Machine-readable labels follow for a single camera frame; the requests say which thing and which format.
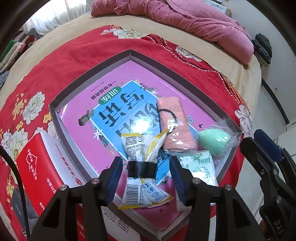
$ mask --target sheer white curtain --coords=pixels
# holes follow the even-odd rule
[[[29,18],[22,30],[28,32],[35,28],[44,35],[90,10],[86,0],[51,0]]]

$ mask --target plastic packaging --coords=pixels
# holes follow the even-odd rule
[[[215,167],[212,156],[208,150],[191,151],[186,154],[177,155],[183,168],[189,169],[193,177],[197,177],[208,185],[218,186],[215,175]],[[191,207],[185,207],[179,200],[176,192],[176,205],[178,211],[185,211]]]
[[[240,133],[234,133],[226,124],[226,120],[221,120],[210,128],[198,132],[198,143],[202,149],[208,150],[214,160],[219,160],[227,152],[239,145]]]
[[[161,97],[157,99],[161,129],[169,129],[168,136],[163,144],[167,154],[176,155],[195,150],[194,141],[187,123],[187,118],[178,97]]]
[[[128,178],[119,209],[155,207],[173,199],[173,196],[159,189],[155,181],[158,151],[167,133],[168,130],[157,136],[139,133],[121,135],[128,154]]]

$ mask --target metal screw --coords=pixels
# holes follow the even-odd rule
[[[200,184],[201,183],[201,180],[199,178],[195,177],[195,178],[192,179],[192,182],[194,184]]]
[[[228,191],[232,190],[232,186],[230,184],[226,184],[224,188]]]
[[[100,179],[98,179],[98,178],[94,178],[94,179],[91,181],[92,184],[98,184],[99,182],[100,182]]]
[[[68,188],[67,185],[61,185],[61,186],[59,187],[59,189],[60,189],[61,191],[65,191],[67,188]]]

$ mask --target folded pink cloth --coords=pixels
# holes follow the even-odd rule
[[[168,134],[163,144],[163,149],[171,153],[195,149],[197,146],[189,130],[180,99],[178,97],[158,98],[157,108],[159,110],[162,131],[166,129],[170,130],[174,126],[175,118],[170,112],[174,113],[178,124],[177,127]]]
[[[245,27],[203,0],[96,0],[93,17],[114,14],[148,16],[216,43],[242,64],[248,64],[254,46]]]

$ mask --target light green sponge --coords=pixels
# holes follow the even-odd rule
[[[220,156],[229,140],[230,135],[219,129],[206,129],[198,133],[198,142],[212,156]]]

